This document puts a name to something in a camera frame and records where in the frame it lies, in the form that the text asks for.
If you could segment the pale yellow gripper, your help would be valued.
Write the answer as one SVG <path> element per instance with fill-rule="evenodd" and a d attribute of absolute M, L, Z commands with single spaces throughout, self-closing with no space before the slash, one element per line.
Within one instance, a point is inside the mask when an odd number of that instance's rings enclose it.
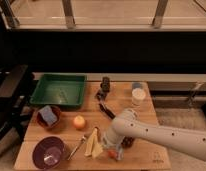
<path fill-rule="evenodd" d="M 102 145 L 98 142 L 98 130 L 94 129 L 87 140 L 85 156 L 98 157 L 103 152 Z"/>

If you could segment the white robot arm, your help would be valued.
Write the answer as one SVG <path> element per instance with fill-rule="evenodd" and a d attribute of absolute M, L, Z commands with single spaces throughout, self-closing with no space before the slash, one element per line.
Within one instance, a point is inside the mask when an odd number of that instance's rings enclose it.
<path fill-rule="evenodd" d="M 125 137 L 143 139 L 206 162 L 206 132 L 141 122 L 136 112 L 127 108 L 118 114 L 103 132 L 104 149 L 120 147 Z"/>

